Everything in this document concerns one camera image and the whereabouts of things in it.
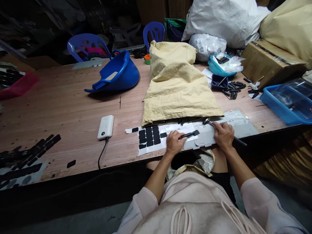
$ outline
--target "pink shirt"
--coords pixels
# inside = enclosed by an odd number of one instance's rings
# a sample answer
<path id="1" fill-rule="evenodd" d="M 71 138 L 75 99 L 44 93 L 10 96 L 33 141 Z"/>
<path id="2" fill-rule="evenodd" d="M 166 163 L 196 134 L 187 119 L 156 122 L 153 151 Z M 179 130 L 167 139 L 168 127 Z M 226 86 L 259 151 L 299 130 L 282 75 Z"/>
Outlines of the pink shirt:
<path id="1" fill-rule="evenodd" d="M 240 193 L 251 220 L 235 210 L 222 186 L 195 172 L 183 172 L 164 185 L 159 206 L 145 187 L 134 195 L 116 233 L 172 233 L 178 226 L 178 216 L 176 220 L 173 216 L 181 207 L 189 215 L 189 219 L 182 215 L 181 226 L 188 223 L 191 233 L 247 233 L 242 231 L 244 225 L 254 233 L 308 233 L 258 178 L 245 181 Z M 233 215 L 239 216 L 242 228 Z"/>

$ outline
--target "plastic chair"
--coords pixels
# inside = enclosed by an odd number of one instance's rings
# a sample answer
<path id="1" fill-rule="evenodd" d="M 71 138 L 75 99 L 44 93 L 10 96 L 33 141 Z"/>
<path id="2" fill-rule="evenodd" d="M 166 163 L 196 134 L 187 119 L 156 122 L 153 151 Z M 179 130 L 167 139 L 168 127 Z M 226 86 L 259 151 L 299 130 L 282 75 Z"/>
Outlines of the plastic chair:
<path id="1" fill-rule="evenodd" d="M 77 62 L 83 62 L 82 58 L 79 57 L 77 54 L 75 48 L 80 49 L 82 52 L 84 52 L 87 56 L 89 53 L 85 51 L 82 46 L 84 47 L 92 47 L 92 44 L 95 45 L 95 47 L 99 48 L 98 44 L 101 43 L 101 45 L 104 47 L 107 55 L 111 59 L 110 52 L 105 44 L 105 42 L 97 35 L 91 34 L 91 33 L 83 33 L 73 36 L 71 39 L 67 42 L 67 49 L 70 52 L 70 54 L 77 60 Z"/>
<path id="2" fill-rule="evenodd" d="M 145 26 L 143 29 L 143 39 L 144 44 L 147 47 L 147 52 L 150 51 L 150 44 L 147 37 L 148 33 L 150 33 L 152 40 L 155 40 L 156 42 L 162 42 L 165 37 L 165 27 L 162 23 L 156 21 L 152 21 Z"/>

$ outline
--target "hand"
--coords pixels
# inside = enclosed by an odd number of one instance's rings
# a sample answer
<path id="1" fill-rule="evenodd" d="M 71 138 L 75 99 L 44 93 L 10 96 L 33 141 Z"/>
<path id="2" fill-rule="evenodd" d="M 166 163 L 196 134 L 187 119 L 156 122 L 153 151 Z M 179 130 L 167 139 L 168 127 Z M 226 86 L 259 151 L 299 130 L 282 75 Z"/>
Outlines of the hand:
<path id="1" fill-rule="evenodd" d="M 227 149 L 232 148 L 232 142 L 234 139 L 234 129 L 232 125 L 227 124 L 227 123 L 217 123 L 213 122 L 214 124 L 214 137 L 215 137 L 215 142 L 218 144 L 220 149 L 222 151 L 225 151 Z"/>
<path id="2" fill-rule="evenodd" d="M 173 158 L 180 151 L 183 144 L 188 139 L 187 137 L 184 137 L 179 141 L 179 138 L 184 134 L 185 133 L 179 133 L 177 130 L 175 130 L 174 132 L 171 131 L 167 135 L 167 155 L 170 155 L 170 157 Z"/>

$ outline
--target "left hand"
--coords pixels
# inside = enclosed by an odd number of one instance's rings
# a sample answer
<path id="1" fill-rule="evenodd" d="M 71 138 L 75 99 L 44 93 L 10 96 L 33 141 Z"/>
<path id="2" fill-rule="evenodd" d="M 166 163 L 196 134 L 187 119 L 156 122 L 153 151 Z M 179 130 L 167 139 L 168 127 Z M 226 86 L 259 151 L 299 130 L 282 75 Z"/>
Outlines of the left hand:
<path id="1" fill-rule="evenodd" d="M 183 144 L 188 139 L 187 137 L 184 137 L 179 141 L 179 138 L 184 134 L 185 133 L 179 133 L 177 130 L 175 130 L 174 132 L 171 131 L 167 135 L 167 155 L 173 158 L 180 151 L 180 149 L 183 147 Z"/>

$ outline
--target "floor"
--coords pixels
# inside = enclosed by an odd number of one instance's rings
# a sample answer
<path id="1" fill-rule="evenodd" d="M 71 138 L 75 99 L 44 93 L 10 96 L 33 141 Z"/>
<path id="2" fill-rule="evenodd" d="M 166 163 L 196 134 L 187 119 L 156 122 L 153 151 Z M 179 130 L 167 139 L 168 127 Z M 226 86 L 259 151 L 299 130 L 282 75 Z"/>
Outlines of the floor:
<path id="1" fill-rule="evenodd" d="M 312 233 L 312 211 L 305 208 L 290 192 L 290 188 L 279 183 L 269 182 L 261 179 L 265 186 L 279 198 L 283 209 L 292 214 L 298 221 Z M 231 177 L 231 186 L 233 187 L 236 203 L 239 210 L 243 213 L 244 204 L 239 193 L 235 179 Z M 117 231 L 123 215 L 125 214 L 130 202 L 123 202 L 112 206 L 103 207 L 79 214 L 73 214 L 62 218 L 56 218 L 50 221 L 36 223 L 17 229 L 11 229 L 2 232 L 9 233 L 102 233 L 110 234 Z"/>

